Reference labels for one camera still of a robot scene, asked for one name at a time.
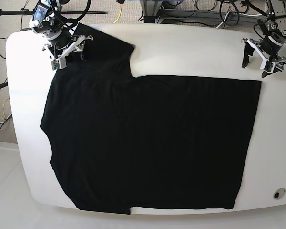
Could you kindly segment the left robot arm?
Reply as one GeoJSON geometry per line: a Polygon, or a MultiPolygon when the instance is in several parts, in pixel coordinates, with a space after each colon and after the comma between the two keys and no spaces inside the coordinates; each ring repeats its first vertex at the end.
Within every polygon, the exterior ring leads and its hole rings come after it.
{"type": "Polygon", "coordinates": [[[258,26],[263,33],[260,40],[242,39],[244,43],[242,68],[248,66],[250,57],[257,52],[262,58],[260,66],[260,69],[263,70],[262,78],[282,72],[286,66],[286,58],[279,56],[278,52],[286,43],[286,0],[267,0],[266,12],[252,5],[248,0],[242,1],[241,4],[251,7],[267,17],[266,21],[258,19],[257,24],[254,25],[258,26]]]}

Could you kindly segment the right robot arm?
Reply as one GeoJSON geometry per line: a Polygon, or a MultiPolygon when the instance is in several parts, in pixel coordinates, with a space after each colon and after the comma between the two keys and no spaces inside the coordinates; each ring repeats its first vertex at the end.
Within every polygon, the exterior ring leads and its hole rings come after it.
{"type": "Polygon", "coordinates": [[[48,53],[53,70],[65,68],[71,53],[79,53],[85,61],[85,43],[93,40],[91,35],[84,35],[74,29],[88,13],[91,1],[87,1],[84,11],[76,19],[61,15],[62,6],[67,3],[67,0],[40,0],[29,22],[30,29],[48,41],[42,50],[48,53]]]}

